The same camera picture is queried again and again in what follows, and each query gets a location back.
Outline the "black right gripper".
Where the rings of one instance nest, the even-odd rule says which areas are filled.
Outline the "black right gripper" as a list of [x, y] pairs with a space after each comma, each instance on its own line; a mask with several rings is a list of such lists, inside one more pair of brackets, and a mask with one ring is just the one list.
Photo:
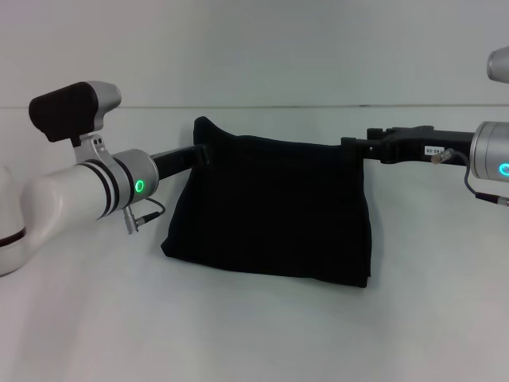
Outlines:
[[446, 149], [469, 156], [473, 138], [472, 132], [439, 131], [431, 126], [368, 128], [367, 139], [341, 139], [341, 158], [346, 162], [370, 159], [383, 164], [431, 162], [433, 155]]

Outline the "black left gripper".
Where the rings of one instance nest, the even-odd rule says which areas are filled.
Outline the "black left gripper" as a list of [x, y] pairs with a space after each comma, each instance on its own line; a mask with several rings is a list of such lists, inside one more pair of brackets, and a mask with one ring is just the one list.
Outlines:
[[160, 180], [192, 167], [208, 167], [211, 163], [210, 147], [202, 144], [153, 154], [150, 157], [157, 167]]

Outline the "black shirt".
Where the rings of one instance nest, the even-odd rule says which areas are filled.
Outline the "black shirt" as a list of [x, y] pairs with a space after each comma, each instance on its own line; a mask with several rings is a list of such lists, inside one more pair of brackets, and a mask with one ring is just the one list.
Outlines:
[[189, 175], [161, 244], [166, 256], [367, 285], [371, 222], [363, 161], [351, 148], [235, 136], [205, 117], [195, 121], [193, 141], [212, 159]]

